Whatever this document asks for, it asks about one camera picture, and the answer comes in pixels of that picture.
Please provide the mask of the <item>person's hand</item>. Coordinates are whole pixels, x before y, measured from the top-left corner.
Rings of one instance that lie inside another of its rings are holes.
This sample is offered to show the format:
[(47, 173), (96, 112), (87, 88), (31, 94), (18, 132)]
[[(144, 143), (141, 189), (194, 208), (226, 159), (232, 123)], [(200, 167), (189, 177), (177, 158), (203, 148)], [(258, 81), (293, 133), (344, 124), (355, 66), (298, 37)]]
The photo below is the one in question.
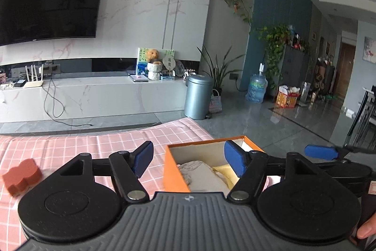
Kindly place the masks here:
[(376, 213), (372, 215), (358, 230), (356, 236), (358, 239), (366, 239), (376, 234)]

